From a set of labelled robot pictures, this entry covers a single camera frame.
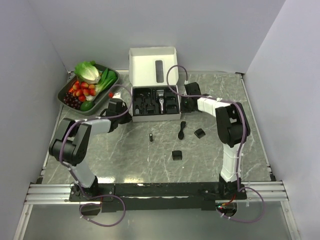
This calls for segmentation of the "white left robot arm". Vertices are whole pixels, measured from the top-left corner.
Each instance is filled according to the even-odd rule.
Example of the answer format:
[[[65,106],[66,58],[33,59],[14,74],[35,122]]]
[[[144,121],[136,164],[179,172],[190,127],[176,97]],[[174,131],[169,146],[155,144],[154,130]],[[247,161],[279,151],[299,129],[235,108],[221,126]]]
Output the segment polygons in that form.
[[[87,201],[95,200],[99,193],[98,178],[86,162],[90,138],[113,132],[118,125],[132,121],[127,104],[112,98],[100,116],[92,119],[64,118],[50,142],[48,153],[67,168],[74,178],[75,188]]]

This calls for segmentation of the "black silver hair clipper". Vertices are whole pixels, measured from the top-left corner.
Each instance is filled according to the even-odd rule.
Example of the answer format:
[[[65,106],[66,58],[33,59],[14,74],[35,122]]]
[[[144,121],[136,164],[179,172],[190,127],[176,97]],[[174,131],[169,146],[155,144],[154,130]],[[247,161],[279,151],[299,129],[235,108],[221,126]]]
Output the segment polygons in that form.
[[[163,89],[161,90],[157,90],[157,99],[160,105],[160,113],[163,114],[164,113],[164,104],[165,104],[165,91]]]

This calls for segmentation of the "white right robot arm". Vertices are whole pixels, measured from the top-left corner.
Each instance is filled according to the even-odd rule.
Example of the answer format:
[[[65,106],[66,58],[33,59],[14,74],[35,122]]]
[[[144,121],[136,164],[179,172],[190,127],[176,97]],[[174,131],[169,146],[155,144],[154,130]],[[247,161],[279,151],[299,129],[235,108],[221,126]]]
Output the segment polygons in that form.
[[[244,144],[251,134],[241,103],[202,95],[198,83],[184,84],[186,95],[181,97],[186,112],[199,111],[215,118],[217,134],[223,146],[222,169],[218,193],[230,199],[241,188],[241,159]]]

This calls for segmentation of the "black comb guard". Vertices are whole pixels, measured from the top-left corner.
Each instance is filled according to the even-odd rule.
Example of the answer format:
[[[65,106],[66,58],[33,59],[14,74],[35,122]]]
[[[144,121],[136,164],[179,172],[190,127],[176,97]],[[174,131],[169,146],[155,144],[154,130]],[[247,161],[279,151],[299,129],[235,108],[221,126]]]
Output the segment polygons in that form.
[[[198,139],[201,139],[201,138],[203,138],[203,137],[206,135],[205,131],[204,131],[202,128],[197,129],[197,130],[194,132],[194,134],[195,134],[195,136],[196,136]]]
[[[171,152],[173,161],[181,161],[183,159],[183,154],[181,150],[173,150]]]

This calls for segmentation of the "white clipper kit box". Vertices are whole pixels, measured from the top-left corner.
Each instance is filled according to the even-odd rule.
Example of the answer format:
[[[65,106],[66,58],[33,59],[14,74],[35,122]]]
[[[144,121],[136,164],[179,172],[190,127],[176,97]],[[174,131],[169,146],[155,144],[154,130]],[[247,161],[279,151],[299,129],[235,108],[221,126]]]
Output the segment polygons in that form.
[[[132,85],[132,120],[155,122],[179,120],[180,99],[177,50],[173,46],[134,47],[129,50],[129,81]],[[164,90],[164,113],[161,114],[157,90]]]

